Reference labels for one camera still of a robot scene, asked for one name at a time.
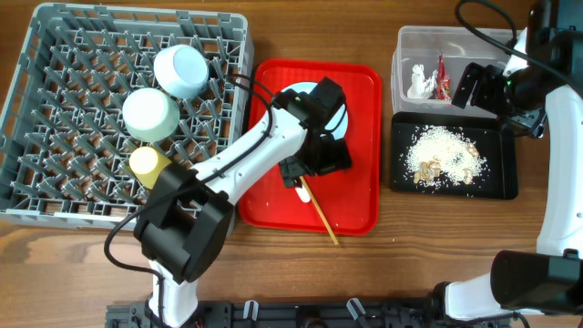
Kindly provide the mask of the wooden chopstick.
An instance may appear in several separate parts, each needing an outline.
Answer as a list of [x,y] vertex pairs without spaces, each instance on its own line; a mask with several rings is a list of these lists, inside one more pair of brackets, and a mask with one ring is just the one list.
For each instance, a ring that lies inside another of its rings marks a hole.
[[329,236],[332,239],[332,242],[335,246],[340,246],[341,243],[339,242],[338,238],[336,237],[335,233],[332,230],[332,227],[329,223],[329,221],[327,220],[319,202],[317,201],[317,199],[315,198],[315,196],[312,193],[312,190],[307,182],[307,180],[305,179],[304,176],[300,176],[300,182],[302,183],[302,186],[306,189],[306,192],[314,206],[314,208],[316,209],[320,219],[322,220],[322,224],[324,225],[325,229],[327,230]]

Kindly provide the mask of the white plastic fork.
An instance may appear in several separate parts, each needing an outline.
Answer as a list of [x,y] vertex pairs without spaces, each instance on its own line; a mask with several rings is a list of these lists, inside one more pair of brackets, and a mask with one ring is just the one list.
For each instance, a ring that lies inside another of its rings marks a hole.
[[307,191],[307,189],[305,189],[304,187],[296,187],[295,191],[299,197],[299,199],[303,202],[303,203],[309,203],[311,201],[311,197]]

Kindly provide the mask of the red snack wrapper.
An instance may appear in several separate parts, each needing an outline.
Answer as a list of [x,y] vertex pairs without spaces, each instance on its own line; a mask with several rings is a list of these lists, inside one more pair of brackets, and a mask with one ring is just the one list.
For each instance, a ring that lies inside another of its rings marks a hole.
[[439,100],[451,100],[450,76],[445,68],[444,55],[438,58],[435,97]]

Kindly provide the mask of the light blue bowl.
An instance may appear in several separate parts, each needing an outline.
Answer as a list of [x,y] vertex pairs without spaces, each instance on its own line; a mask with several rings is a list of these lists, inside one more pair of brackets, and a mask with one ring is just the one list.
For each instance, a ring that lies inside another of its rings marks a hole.
[[159,85],[173,97],[192,99],[206,88],[210,69],[197,49],[176,45],[157,53],[154,75]]

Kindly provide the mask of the green bowl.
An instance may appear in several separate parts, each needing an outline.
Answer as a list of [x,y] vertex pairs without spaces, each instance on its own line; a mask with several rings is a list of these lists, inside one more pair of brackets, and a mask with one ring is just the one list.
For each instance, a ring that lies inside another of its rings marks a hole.
[[131,137],[153,143],[174,133],[179,125],[179,107],[162,91],[146,87],[126,98],[122,118]]

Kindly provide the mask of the yellow cup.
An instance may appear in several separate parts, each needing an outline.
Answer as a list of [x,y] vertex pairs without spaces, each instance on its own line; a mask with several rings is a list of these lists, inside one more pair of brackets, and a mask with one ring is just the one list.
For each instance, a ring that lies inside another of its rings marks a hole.
[[161,171],[171,164],[171,160],[152,147],[140,147],[131,153],[128,163],[138,181],[152,190]]

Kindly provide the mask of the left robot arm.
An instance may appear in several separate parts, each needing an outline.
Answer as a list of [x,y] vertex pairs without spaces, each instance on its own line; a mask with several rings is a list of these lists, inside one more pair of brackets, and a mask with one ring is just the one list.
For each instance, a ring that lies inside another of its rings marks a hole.
[[343,139],[327,128],[347,108],[340,89],[287,89],[261,121],[211,159],[185,169],[152,147],[133,152],[148,163],[138,174],[150,189],[133,230],[157,278],[148,307],[162,327],[180,327],[196,312],[199,277],[217,259],[235,206],[270,169],[286,181],[322,176],[352,165]]

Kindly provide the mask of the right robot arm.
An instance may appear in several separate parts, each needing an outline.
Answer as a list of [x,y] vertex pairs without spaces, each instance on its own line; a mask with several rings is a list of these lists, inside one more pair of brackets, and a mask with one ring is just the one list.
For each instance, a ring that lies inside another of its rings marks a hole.
[[582,313],[582,34],[528,27],[504,70],[468,66],[453,103],[498,116],[544,110],[550,126],[545,218],[536,252],[500,251],[490,272],[443,287],[441,317],[471,323],[514,312]]

